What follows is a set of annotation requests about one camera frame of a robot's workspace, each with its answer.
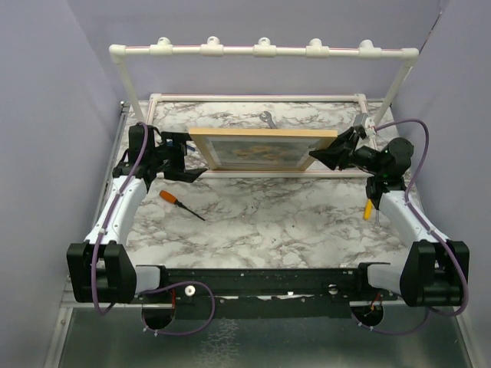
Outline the wooden picture frame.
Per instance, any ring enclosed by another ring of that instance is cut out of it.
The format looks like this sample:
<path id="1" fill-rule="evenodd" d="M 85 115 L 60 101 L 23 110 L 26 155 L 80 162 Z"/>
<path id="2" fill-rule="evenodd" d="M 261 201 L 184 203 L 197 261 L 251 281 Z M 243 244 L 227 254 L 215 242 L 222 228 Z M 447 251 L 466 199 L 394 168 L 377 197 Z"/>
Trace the wooden picture frame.
<path id="1" fill-rule="evenodd" d="M 199 128 L 189 130 L 210 169 L 303 172 L 314 150 L 329 147 L 336 130 Z"/>

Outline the small yellow screwdriver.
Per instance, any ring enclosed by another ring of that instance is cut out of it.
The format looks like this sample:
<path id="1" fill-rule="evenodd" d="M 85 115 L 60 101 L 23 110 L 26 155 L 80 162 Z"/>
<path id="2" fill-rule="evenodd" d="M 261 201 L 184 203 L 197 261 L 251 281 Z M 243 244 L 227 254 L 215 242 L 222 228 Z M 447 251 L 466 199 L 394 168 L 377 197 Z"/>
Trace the small yellow screwdriver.
<path id="1" fill-rule="evenodd" d="M 364 214 L 363 214 L 364 220 L 369 220 L 371 218 L 372 210 L 373 210 L 372 202 L 370 199 L 368 199 L 364 208 Z"/>

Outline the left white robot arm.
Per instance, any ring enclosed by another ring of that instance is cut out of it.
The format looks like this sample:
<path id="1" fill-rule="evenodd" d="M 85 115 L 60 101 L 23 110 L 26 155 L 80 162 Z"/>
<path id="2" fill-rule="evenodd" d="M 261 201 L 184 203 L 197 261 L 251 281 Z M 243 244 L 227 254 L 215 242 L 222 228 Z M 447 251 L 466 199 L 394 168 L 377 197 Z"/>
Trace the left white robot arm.
<path id="1" fill-rule="evenodd" d="M 158 173 L 165 179 L 192 183 L 203 169 L 188 169 L 188 133 L 160 132 L 137 123 L 128 130 L 128 147 L 112 170 L 107 201 L 89 234 L 67 250 L 74 298 L 79 303 L 126 304 L 144 293 L 164 301 L 170 291 L 159 266 L 135 266 L 125 244 L 141 202 Z"/>

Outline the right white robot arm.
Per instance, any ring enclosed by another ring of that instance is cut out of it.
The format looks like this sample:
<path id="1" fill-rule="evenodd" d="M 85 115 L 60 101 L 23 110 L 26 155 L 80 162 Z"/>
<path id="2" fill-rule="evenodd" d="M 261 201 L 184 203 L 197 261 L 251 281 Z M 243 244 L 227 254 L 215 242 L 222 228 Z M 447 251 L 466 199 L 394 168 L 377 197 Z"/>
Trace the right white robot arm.
<path id="1" fill-rule="evenodd" d="M 410 307 L 465 309 L 469 301 L 468 271 L 470 250 L 461 241 L 453 241 L 433 226 L 414 205 L 410 195 L 412 182 L 404 175 L 410 168 L 414 147 L 401 137 L 392 139 L 383 149 L 359 146 L 366 133 L 350 128 L 327 148 L 311 151 L 311 157 L 331 170 L 358 168 L 368 173 L 367 199 L 390 220 L 409 248 L 401 264 L 371 263 L 365 274 L 352 281 L 354 294 L 369 300 L 380 289 L 400 296 Z"/>

